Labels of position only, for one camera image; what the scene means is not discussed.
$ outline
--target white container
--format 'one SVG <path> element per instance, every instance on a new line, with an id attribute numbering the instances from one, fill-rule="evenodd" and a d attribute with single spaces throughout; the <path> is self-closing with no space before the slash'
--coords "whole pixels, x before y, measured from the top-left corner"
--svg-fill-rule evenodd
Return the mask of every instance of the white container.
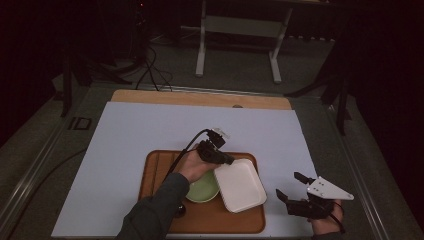
<path id="1" fill-rule="evenodd" d="M 238 213 L 266 201 L 264 187 L 249 159 L 235 160 L 232 165 L 222 164 L 214 172 L 225 207 L 230 212 Z"/>

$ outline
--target green plate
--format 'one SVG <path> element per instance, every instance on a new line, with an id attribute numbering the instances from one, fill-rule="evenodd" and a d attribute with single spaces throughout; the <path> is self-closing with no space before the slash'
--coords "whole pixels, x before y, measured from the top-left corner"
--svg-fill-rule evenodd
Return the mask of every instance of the green plate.
<path id="1" fill-rule="evenodd" d="M 208 171 L 202 178 L 190 184 L 190 191 L 186 198 L 192 202 L 203 203 L 212 200 L 218 195 L 219 187 L 213 170 Z"/>

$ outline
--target metal stand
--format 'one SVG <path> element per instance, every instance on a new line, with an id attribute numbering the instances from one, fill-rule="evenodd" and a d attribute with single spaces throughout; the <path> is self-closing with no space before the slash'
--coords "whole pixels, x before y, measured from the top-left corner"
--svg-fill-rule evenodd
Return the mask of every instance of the metal stand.
<path id="1" fill-rule="evenodd" d="M 208 31 L 276 38 L 277 43 L 274 49 L 269 53 L 269 60 L 271 63 L 274 82 L 281 83 L 277 56 L 286 33 L 292 11 L 292 8 L 287 9 L 283 22 L 211 16 L 206 14 L 206 0 L 203 0 L 202 19 L 200 21 L 200 47 L 197 56 L 196 76 L 203 76 L 206 54 L 205 36 L 206 31 Z"/>

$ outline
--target white table surface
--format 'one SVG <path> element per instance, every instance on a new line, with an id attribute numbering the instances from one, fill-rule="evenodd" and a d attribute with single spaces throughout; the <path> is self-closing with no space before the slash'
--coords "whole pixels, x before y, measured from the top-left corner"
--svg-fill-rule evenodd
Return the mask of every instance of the white table surface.
<path id="1" fill-rule="evenodd" d="M 267 238 L 312 235 L 306 219 L 289 216 L 275 194 L 306 198 L 298 171 L 316 177 L 293 110 L 177 106 L 109 102 L 75 177 L 53 237 L 114 237 L 137 201 L 142 170 L 154 150 L 182 150 L 203 129 L 231 136 L 221 148 L 255 156 L 267 201 L 259 234 L 170 234 L 169 238 Z"/>

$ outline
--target human hand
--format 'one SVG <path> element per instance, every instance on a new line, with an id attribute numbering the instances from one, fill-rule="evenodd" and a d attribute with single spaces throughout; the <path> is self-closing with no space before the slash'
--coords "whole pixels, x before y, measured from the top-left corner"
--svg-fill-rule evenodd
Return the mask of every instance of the human hand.
<path id="1" fill-rule="evenodd" d="M 178 170 L 190 183 L 199 180 L 207 171 L 220 166 L 219 164 L 203 161 L 197 150 L 195 150 L 196 146 L 184 155 L 183 159 L 181 159 L 181 167 Z"/>
<path id="2" fill-rule="evenodd" d="M 341 200 L 334 200 L 334 209 L 331 212 L 340 222 L 343 220 L 343 209 L 341 207 Z M 322 235 L 331 232 L 340 232 L 339 224 L 330 216 L 326 219 L 308 219 L 308 222 L 312 224 L 312 230 L 315 235 Z"/>

